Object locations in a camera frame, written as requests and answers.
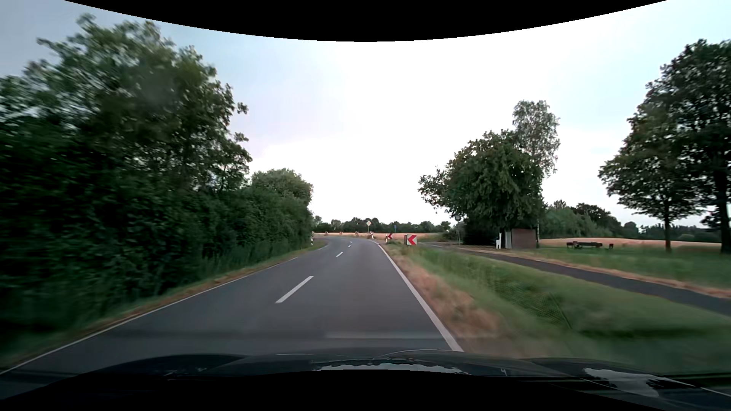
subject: tall grass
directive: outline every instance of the tall grass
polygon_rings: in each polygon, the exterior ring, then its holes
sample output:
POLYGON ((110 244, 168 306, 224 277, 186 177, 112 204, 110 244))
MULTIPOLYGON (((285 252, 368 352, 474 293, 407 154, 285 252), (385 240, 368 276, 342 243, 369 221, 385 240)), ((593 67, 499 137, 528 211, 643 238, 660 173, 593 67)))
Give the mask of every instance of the tall grass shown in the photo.
POLYGON ((720 254, 715 247, 684 246, 675 248, 672 253, 657 247, 541 247, 529 253, 568 263, 612 268, 709 287, 731 287, 731 256, 720 254))
POLYGON ((731 370, 731 318, 662 298, 443 249, 390 246, 498 314, 515 344, 648 371, 731 370))

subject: white dashed center line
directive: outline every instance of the white dashed center line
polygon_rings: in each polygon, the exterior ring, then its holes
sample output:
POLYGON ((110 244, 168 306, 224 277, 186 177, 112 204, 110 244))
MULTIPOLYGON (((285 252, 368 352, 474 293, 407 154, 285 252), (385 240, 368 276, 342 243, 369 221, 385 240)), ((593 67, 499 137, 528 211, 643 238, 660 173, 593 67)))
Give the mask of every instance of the white dashed center line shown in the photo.
POLYGON ((284 294, 284 296, 282 296, 282 298, 278 299, 276 301, 276 304, 279 304, 279 303, 283 302, 284 300, 288 299, 292 294, 295 293, 295 291, 299 290, 300 287, 302 287, 306 282, 310 281, 312 279, 312 277, 314 277, 314 276, 309 276, 304 281, 302 281, 300 284, 297 284, 297 287, 292 288, 287 294, 284 294))

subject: black border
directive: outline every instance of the black border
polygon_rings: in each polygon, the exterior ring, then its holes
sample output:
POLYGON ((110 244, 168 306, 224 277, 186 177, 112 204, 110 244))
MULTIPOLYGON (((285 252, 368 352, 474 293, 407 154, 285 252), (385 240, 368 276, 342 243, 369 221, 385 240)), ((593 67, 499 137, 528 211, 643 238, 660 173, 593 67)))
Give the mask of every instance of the black border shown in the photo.
POLYGON ((262 37, 383 42, 470 37, 549 26, 661 1, 497 2, 468 5, 250 3, 243 1, 70 1, 149 20, 262 37))

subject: tree trunk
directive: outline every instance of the tree trunk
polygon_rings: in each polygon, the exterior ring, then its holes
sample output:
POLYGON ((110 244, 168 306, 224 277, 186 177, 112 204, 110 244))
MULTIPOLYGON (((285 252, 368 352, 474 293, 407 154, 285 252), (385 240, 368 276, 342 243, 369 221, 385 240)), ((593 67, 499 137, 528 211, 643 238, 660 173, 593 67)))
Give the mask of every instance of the tree trunk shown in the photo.
POLYGON ((729 229, 728 211, 728 176, 724 170, 713 172, 713 183, 716 186, 716 207, 719 210, 721 223, 721 253, 731 254, 731 230, 729 229))
POLYGON ((673 248, 670 245, 670 218, 666 215, 664 218, 665 223, 665 251, 673 252, 673 248))

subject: asphalt road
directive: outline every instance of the asphalt road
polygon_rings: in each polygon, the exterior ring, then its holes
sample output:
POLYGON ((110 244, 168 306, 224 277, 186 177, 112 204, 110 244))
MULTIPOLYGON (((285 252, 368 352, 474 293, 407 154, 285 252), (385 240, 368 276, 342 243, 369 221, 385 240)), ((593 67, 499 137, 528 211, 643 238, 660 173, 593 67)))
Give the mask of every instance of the asphalt road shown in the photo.
POLYGON ((364 238, 326 241, 321 249, 0 374, 0 399, 76 374, 163 355, 450 349, 449 333, 378 244, 364 238))

